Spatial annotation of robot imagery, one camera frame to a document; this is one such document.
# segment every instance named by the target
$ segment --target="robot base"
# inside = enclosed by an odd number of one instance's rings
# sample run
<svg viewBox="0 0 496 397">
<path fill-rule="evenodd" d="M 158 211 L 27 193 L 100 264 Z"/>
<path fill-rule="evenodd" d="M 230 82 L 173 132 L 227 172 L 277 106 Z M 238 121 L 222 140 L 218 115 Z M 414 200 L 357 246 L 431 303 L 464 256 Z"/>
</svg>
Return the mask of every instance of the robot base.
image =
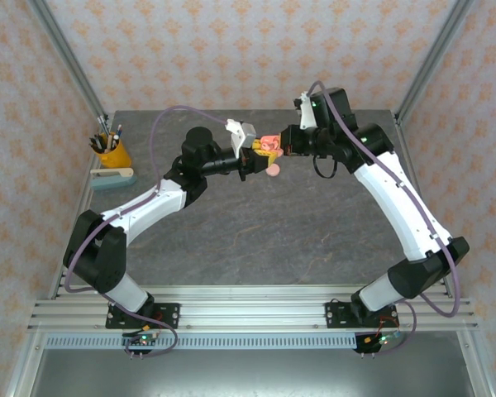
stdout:
<svg viewBox="0 0 496 397">
<path fill-rule="evenodd" d="M 374 315 L 360 320 L 351 312 L 350 302 L 331 301 L 325 304 L 327 328 L 379 328 L 381 318 L 395 318 L 398 321 L 397 308 L 388 305 Z"/>
<path fill-rule="evenodd" d="M 154 303 L 150 315 L 146 317 L 167 323 L 176 329 L 179 325 L 180 304 Z M 107 322 L 105 323 L 105 328 L 107 329 L 138 329 L 147 324 L 153 329 L 158 328 L 156 324 L 138 320 L 122 312 L 116 306 L 108 305 Z"/>
</svg>

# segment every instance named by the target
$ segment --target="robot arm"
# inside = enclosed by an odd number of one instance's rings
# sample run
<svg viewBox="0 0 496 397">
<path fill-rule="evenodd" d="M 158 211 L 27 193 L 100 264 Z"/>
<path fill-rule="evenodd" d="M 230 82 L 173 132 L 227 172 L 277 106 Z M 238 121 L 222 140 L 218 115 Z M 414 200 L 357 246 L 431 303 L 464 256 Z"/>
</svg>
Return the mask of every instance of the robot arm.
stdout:
<svg viewBox="0 0 496 397">
<path fill-rule="evenodd" d="M 82 213 L 69 240 L 64 265 L 69 267 L 92 230 L 113 218 L 88 243 L 74 273 L 126 310 L 150 318 L 154 300 L 127 274 L 126 247 L 148 227 L 200 197 L 207 187 L 207 176 L 236 170 L 245 180 L 274 161 L 274 156 L 251 149 L 255 140 L 251 124 L 228 120 L 226 128 L 231 133 L 231 148 L 221 149 L 208 129 L 196 127 L 188 132 L 182 155 L 156 186 L 104 213 Z"/>
<path fill-rule="evenodd" d="M 415 298 L 450 273 L 446 256 L 436 241 L 438 237 L 448 242 L 446 248 L 456 265 L 468 252 L 469 245 L 463 237 L 452 238 L 432 216 L 404 174 L 393 144 L 382 128 L 375 124 L 358 127 L 346 92 L 342 88 L 333 88 L 328 93 L 351 133 L 400 179 L 399 184 L 395 182 L 349 139 L 332 116 L 322 93 L 311 97 L 304 93 L 294 101 L 301 112 L 301 121 L 300 125 L 289 126 L 281 133 L 284 154 L 312 155 L 315 167 L 317 158 L 328 156 L 335 161 L 335 169 L 337 163 L 343 164 L 374 197 L 403 246 L 406 258 L 353 294 L 351 303 L 345 307 L 344 313 L 340 313 L 344 318 L 353 318 L 363 324 L 365 320 L 378 316 L 386 306 L 400 299 Z M 421 204 L 436 235 L 431 235 L 415 203 L 401 189 L 404 185 Z"/>
</svg>

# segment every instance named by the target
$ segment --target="yellow pencil cup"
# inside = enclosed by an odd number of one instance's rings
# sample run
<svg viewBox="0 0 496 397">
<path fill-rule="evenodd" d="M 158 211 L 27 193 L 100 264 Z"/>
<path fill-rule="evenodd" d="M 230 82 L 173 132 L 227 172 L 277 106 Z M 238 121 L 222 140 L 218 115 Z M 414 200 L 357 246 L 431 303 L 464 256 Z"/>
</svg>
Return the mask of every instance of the yellow pencil cup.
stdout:
<svg viewBox="0 0 496 397">
<path fill-rule="evenodd" d="M 125 150 L 123 141 L 120 138 L 116 149 L 108 153 L 96 153 L 101 164 L 107 168 L 128 168 L 132 165 L 132 160 Z"/>
</svg>

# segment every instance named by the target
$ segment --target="stapler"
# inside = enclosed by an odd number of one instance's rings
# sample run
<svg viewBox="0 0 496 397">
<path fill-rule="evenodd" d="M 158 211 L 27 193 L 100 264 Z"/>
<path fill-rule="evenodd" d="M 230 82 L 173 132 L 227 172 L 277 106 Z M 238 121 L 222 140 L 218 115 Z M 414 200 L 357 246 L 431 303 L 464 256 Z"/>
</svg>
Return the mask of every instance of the stapler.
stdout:
<svg viewBox="0 0 496 397">
<path fill-rule="evenodd" d="M 106 190 L 121 188 L 134 184 L 137 177 L 132 168 L 103 168 L 90 170 L 92 178 L 90 187 L 92 190 Z"/>
</svg>

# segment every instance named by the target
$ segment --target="orange floral wallpaper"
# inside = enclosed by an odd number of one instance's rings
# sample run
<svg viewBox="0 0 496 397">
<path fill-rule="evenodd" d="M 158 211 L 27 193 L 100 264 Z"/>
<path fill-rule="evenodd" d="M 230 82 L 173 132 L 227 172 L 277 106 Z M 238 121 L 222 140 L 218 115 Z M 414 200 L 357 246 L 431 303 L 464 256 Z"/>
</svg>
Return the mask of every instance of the orange floral wallpaper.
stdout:
<svg viewBox="0 0 496 397">
<path fill-rule="evenodd" d="M 26 0 L 0 0 L 0 397 L 61 261 L 97 129 Z"/>
<path fill-rule="evenodd" d="M 105 110 L 396 108 L 454 0 L 49 0 Z"/>
<path fill-rule="evenodd" d="M 496 373 L 496 0 L 476 0 L 404 131 L 431 210 L 471 245 L 463 292 Z"/>
</svg>

